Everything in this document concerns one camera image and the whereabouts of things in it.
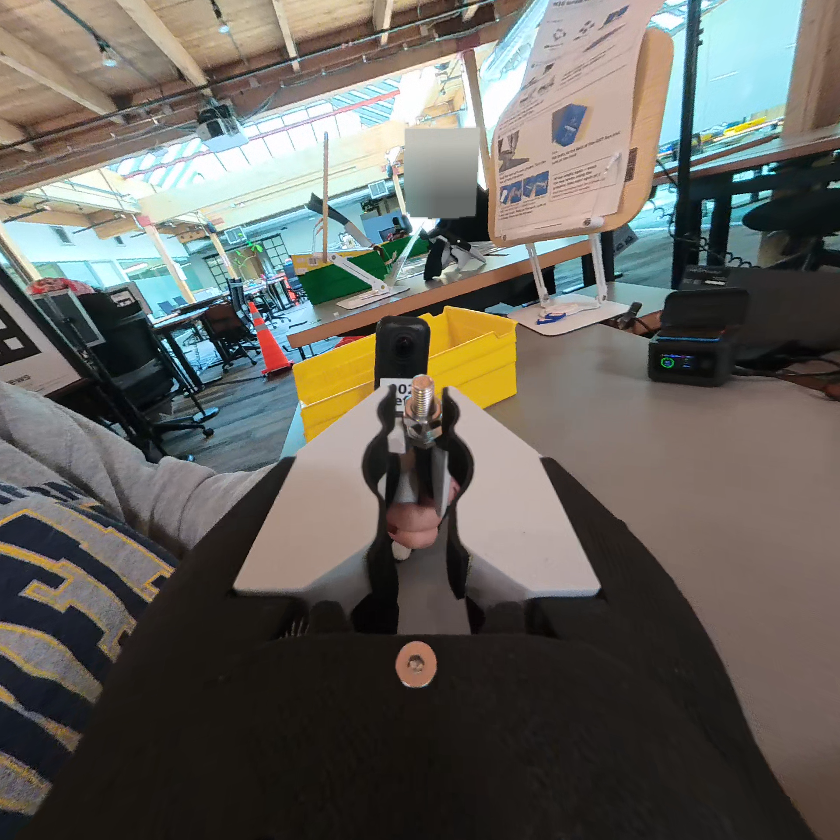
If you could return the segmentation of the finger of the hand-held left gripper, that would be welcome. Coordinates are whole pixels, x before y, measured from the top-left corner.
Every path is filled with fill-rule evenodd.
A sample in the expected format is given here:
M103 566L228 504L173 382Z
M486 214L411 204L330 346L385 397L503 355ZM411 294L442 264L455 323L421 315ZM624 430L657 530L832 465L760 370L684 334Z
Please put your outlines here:
M417 503L417 465L414 447L403 429L393 429L387 438L387 500L394 505Z
M429 502L442 520L448 509L452 476L449 471L449 452L446 448L433 446L420 449L420 491L421 501Z

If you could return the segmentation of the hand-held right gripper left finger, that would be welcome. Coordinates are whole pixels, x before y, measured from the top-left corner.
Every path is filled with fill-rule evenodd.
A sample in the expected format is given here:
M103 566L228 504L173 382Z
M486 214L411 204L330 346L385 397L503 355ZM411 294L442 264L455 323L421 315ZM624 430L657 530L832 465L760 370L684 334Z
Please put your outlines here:
M398 575L385 514L395 387L382 386L301 448L233 584L306 607L338 603L354 628L395 634Z

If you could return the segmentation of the silver bolt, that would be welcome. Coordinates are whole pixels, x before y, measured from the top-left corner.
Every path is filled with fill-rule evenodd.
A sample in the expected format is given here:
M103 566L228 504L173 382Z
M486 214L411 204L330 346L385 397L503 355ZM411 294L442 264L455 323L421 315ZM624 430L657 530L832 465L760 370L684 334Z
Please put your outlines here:
M404 405L403 415L405 414L410 414L413 417L432 417L440 415L443 420L443 410L436 397L435 385L432 377L427 374L418 374L414 376L411 383L411 394ZM414 446L413 441L407 438L406 441L414 448L426 448Z

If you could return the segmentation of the person's left forearm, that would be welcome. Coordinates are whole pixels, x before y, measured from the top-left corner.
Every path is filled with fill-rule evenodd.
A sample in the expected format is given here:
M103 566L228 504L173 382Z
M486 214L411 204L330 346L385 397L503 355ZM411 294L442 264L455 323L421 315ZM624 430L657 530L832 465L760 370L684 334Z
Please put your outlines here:
M217 473L127 440L49 399L1 384L2 485L86 502L181 558L275 467Z

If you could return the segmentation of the person's left hand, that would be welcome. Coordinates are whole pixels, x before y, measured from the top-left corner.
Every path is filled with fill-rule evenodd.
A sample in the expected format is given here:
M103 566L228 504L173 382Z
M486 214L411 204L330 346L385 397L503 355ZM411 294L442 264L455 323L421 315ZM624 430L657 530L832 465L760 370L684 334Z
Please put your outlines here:
M390 538L407 550L429 548L437 539L444 515L439 515L434 494L422 493L417 501L391 499L385 524Z

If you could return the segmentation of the yellow plastic bin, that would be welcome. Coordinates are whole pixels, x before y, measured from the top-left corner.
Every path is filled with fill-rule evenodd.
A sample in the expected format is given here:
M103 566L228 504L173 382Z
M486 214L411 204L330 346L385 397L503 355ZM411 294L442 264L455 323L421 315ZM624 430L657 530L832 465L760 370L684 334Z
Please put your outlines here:
M436 394L453 386L481 408L517 393L517 324L479 311L446 307L424 314L430 325L428 373ZM339 344L293 372L309 442L374 390L375 336Z

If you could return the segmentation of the long work table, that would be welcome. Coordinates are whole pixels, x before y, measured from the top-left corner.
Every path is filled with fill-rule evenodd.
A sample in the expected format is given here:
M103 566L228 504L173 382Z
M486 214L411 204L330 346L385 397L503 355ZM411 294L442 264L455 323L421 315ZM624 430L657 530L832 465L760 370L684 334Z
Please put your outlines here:
M581 258L588 253L588 242L583 237L557 239L537 244L542 268L566 265L582 279ZM354 310L343 310L340 301L309 306L307 319L302 325L292 325L287 331L287 342L292 349L300 349L331 338L344 335L365 335L375 330L375 324L384 316L418 316L424 313L439 314L446 306L484 311L524 293L531 277L531 267L524 245L505 248L503 254L489 255L485 265L476 264L465 272L446 274L443 280L425 283L422 274L406 282L406 290L399 295L374 301L371 305ZM643 303L641 312L660 310L669 289L639 286L623 281L607 284L607 299L621 303Z

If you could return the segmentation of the white board stand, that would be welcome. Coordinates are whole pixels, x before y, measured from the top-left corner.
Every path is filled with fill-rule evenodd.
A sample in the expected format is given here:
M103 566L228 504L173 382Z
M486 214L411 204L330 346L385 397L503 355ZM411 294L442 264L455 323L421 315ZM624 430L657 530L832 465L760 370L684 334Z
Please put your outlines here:
M613 304L606 299L606 272L602 256L602 231L605 229L606 217L597 214L595 210L599 204L601 193L606 188L607 179L613 173L620 175L622 161L626 157L627 152L616 151L609 158L608 163L600 172L594 197L586 210L576 211L571 216L562 217L556 223L538 224L528 221L524 226L514 227L509 232L500 235L504 242L512 242L514 238L523 238L532 278L538 292L536 302L513 309L507 314L509 320L543 337L555 337L595 325L616 315ZM586 234L595 273L594 298L574 294L554 294L551 296L548 293L543 282L543 270L539 263L536 243L545 238L552 238L553 234L549 234L548 230L554 228L557 228L560 234L579 229ZM562 312L567 313L568 318L560 323L543 327L535 324L537 318L546 313Z
M383 278L379 278L368 270L355 265L352 258L345 257L340 252L324 251L322 255L327 266L338 267L344 273L351 275L365 286L362 292L348 297L345 302L337 302L337 305L344 310L356 310L361 309L363 306L368 306L375 302L384 301L408 292L407 280L400 279L400 275L423 232L420 228L408 239L403 239L402 241L406 244L402 248L402 251L391 258L388 258L387 255L382 255L381 248L375 246L371 249L371 252L376 253L386 267Z

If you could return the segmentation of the green bin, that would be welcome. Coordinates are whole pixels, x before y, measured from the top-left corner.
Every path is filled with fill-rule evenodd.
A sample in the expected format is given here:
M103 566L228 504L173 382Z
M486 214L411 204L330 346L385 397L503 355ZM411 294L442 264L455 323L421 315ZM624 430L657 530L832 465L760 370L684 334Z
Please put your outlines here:
M383 256L387 255L388 258L391 258L402 251L406 244L403 239L408 238L400 238L373 247L376 246L381 249ZM427 252L428 242L420 238L402 269L400 279L410 279L413 276L412 271L414 271L414 274L423 274ZM344 250L340 253L345 257L352 258L355 265L368 270L379 278L383 278L385 275L385 265L376 253L371 252L371 248ZM327 266L321 257L321 253L292 255L290 257L296 277L312 305L349 298L365 289L364 284L359 280L344 273L336 266Z

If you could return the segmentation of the black grey tool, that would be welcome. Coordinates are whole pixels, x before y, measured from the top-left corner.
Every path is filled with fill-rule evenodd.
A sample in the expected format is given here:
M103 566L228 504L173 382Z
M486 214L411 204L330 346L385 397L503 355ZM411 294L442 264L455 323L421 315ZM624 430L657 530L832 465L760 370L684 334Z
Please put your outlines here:
M481 265L487 259L469 241L452 234L429 235L426 264L423 271L425 282L440 278L450 266L456 266L458 271L464 270L470 263Z

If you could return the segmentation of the black office chair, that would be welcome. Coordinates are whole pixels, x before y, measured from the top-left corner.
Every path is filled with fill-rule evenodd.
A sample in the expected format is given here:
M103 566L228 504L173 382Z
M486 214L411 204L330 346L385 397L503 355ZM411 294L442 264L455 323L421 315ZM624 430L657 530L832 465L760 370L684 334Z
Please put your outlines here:
M759 266L778 270L838 272L839 190L825 188L769 200L746 213L742 225L767 235Z
M253 366L257 364L259 346L256 335L249 321L240 318L229 301L206 307L201 322L223 369L232 367L237 360L245 360Z
M206 412L190 378L157 337L137 301L118 303L114 296L94 291L80 296L81 307L102 336L93 353L131 407L150 427L156 444L164 434L199 431L211 438Z

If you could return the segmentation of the black charging case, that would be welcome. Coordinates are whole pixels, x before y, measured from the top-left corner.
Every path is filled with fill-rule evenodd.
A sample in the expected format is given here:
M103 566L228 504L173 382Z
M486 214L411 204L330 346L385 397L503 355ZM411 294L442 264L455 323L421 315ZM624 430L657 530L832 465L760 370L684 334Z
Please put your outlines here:
M648 378L664 384L723 385L732 377L748 310L744 289L673 291L647 348Z

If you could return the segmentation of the ceiling projector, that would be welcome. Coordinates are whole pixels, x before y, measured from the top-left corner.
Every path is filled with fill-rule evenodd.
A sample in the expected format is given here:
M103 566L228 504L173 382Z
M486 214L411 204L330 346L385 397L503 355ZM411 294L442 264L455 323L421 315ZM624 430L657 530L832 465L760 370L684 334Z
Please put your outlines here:
M197 111L196 136L215 154L241 148L249 142L235 110L227 101L209 102Z

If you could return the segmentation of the white marker board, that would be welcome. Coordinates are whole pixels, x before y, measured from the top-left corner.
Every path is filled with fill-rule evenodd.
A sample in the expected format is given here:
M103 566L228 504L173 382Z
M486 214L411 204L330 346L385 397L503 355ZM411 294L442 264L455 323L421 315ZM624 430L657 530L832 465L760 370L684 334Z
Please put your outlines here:
M1 269L1 381L47 396L84 377L77 353Z

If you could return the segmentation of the wooden post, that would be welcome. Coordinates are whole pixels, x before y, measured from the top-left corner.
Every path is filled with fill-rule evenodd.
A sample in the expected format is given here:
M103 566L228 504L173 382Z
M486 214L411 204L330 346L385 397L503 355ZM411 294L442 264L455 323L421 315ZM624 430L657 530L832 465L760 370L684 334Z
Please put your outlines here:
M782 136L798 137L838 120L839 2L804 1Z

